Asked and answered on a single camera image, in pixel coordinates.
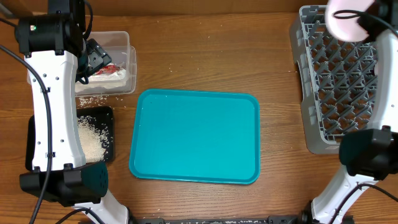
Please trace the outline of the food scraps and rice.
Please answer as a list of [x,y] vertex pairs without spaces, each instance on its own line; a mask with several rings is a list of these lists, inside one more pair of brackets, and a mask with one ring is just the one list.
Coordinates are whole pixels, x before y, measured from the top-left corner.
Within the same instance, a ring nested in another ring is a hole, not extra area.
[[79,117],[78,135],[87,163],[104,161],[109,155],[113,138],[106,124],[92,116]]

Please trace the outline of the red snack wrapper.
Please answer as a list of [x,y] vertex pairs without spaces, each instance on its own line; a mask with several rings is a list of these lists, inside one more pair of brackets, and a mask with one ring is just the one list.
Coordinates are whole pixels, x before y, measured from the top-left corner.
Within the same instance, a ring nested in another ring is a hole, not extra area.
[[95,74],[96,75],[111,75],[114,72],[120,71],[120,66],[110,63],[109,65],[101,68]]

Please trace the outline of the large pink plate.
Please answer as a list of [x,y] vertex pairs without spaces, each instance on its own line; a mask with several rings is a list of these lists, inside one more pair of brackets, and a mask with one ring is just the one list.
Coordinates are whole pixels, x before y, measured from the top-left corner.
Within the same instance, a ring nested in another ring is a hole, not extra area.
[[368,33],[357,23],[358,18],[337,19],[333,14],[340,10],[366,11],[374,0],[329,0],[326,5],[325,22],[329,33],[344,42],[359,42]]

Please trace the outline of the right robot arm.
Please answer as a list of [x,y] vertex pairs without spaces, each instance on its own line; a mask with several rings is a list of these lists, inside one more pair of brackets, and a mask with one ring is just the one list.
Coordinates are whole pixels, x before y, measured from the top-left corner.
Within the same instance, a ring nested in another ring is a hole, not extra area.
[[298,223],[352,223],[361,194],[397,173],[397,2],[303,6],[290,27],[308,150],[340,168]]

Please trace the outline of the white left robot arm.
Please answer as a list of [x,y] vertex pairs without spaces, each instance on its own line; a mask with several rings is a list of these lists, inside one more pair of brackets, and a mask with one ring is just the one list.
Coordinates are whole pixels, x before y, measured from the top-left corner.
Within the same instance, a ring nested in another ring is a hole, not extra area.
[[82,212],[94,223],[133,223],[108,188],[103,161],[87,163],[78,135],[76,83],[111,60],[90,38],[93,11],[87,1],[49,1],[47,13],[23,17],[15,28],[18,61],[29,74],[34,101],[34,152],[19,177],[39,201]]

